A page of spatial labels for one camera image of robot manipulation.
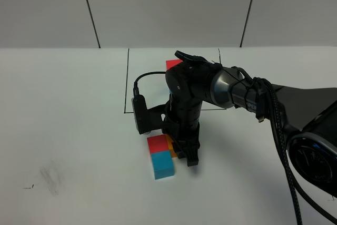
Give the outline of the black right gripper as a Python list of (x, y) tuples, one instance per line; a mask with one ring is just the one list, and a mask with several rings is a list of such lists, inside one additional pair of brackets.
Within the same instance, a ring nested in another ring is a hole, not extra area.
[(177, 102), (168, 101), (165, 105), (165, 122), (163, 133), (169, 135), (174, 141), (173, 147), (179, 159), (186, 158), (187, 166), (198, 165), (199, 117), (201, 101)]

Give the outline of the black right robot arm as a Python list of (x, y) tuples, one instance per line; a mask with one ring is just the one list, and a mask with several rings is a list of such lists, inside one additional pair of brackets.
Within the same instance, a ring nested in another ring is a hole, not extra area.
[(224, 67), (176, 51), (180, 62), (165, 74), (170, 90), (163, 133), (174, 141), (179, 158), (198, 164), (199, 117), (207, 102), (223, 109), (243, 108), (259, 122), (269, 120), (283, 165), (296, 221), (302, 223), (298, 197), (331, 222), (336, 218), (300, 187), (294, 173), (336, 196), (336, 89), (297, 89), (251, 77), (240, 67)]

